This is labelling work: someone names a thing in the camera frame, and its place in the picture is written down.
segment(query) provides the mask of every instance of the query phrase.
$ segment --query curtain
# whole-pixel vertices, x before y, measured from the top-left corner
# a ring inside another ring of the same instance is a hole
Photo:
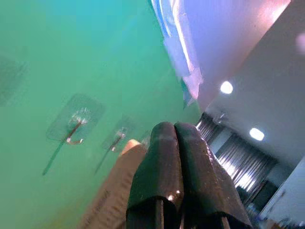
[[[217,152],[220,164],[231,176],[236,187],[249,194],[259,188],[276,164],[276,160],[233,134]]]
[[[202,114],[196,127],[207,144],[210,144],[223,129],[222,126],[216,125],[206,113]]]

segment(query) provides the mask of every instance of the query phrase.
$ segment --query recessed light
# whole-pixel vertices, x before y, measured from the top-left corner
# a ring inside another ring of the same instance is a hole
[[[224,81],[220,87],[220,91],[225,94],[231,94],[233,91],[233,86],[229,81]]]
[[[257,141],[262,141],[265,137],[264,133],[256,128],[252,128],[249,133],[251,137],[256,139]]]

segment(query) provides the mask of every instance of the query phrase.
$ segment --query white ceiling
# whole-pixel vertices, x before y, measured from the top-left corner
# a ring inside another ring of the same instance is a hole
[[[296,45],[304,32],[305,1],[294,0],[230,79],[233,93],[218,94],[206,109],[225,112],[229,127],[290,167],[305,151],[305,54]],[[252,127],[265,133],[262,142],[250,138]]]

